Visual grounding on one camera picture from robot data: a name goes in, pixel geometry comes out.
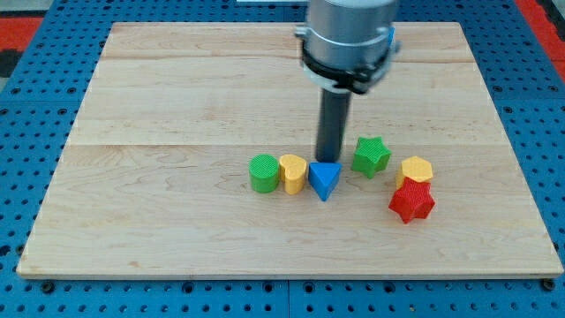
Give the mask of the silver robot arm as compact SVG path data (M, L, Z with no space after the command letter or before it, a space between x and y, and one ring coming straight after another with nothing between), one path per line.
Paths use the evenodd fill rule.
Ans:
M388 72L397 0L310 0L301 40L305 76L332 93L367 93Z

